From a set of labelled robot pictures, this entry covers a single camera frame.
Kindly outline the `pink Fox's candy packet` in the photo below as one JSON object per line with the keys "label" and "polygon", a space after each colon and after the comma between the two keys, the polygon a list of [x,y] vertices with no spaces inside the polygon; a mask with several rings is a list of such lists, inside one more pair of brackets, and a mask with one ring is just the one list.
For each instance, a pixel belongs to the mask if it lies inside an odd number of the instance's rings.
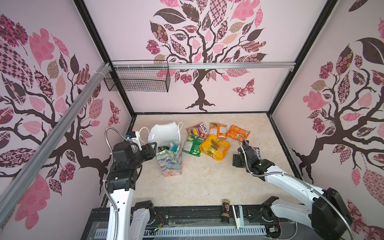
{"label": "pink Fox's candy packet", "polygon": [[255,151],[256,153],[256,156],[258,157],[258,160],[261,161],[263,158],[261,156],[261,151],[258,147],[253,147],[253,150]]}

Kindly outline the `floral paper gift bag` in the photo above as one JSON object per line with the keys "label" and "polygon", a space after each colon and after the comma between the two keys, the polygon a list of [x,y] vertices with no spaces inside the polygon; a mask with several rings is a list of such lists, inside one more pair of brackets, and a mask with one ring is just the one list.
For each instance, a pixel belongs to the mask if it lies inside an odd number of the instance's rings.
{"label": "floral paper gift bag", "polygon": [[[179,176],[182,174],[182,135],[183,123],[169,123],[165,125],[154,125],[149,132],[147,143],[157,143],[156,159],[164,177]],[[177,153],[170,150],[159,152],[158,147],[170,147],[170,142],[179,144]]]}

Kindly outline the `green snack packet front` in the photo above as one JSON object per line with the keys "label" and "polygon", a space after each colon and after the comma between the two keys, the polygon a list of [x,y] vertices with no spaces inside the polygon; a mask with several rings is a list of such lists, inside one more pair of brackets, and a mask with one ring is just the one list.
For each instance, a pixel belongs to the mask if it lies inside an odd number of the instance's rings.
{"label": "green snack packet front", "polygon": [[165,150],[169,150],[170,148],[169,147],[166,147],[166,146],[164,146],[164,147],[158,147],[158,150],[159,150],[159,152],[162,152],[162,151],[165,151]]}

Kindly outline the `teal Fox's candy packet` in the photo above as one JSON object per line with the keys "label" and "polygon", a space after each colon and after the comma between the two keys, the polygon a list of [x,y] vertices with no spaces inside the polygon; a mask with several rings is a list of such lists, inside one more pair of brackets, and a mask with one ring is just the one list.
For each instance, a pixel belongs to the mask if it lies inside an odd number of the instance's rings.
{"label": "teal Fox's candy packet", "polygon": [[170,142],[170,151],[173,153],[177,153],[179,151],[180,145],[174,144],[173,142]]}

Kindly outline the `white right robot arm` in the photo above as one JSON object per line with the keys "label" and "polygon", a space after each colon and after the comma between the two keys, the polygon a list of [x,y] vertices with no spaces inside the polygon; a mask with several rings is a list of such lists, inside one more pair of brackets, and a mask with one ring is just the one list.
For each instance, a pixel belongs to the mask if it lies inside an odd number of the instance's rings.
{"label": "white right robot arm", "polygon": [[240,162],[249,174],[299,200],[298,204],[293,204],[278,197],[269,198],[267,209],[275,217],[306,225],[324,240],[339,240],[345,233],[349,233],[352,240],[356,238],[353,219],[338,191],[316,187],[288,174],[273,162],[261,159],[241,134],[237,135],[237,141]]}

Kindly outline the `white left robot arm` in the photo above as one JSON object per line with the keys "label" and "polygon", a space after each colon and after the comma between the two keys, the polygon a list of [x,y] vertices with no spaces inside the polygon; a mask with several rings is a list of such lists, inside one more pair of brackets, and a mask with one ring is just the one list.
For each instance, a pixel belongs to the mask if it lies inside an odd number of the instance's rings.
{"label": "white left robot arm", "polygon": [[104,180],[104,192],[110,202],[108,240],[141,240],[150,220],[155,218],[152,201],[132,205],[136,182],[143,163],[156,157],[157,143],[140,145],[139,132],[123,136],[114,127],[105,129],[105,140],[113,164]]}

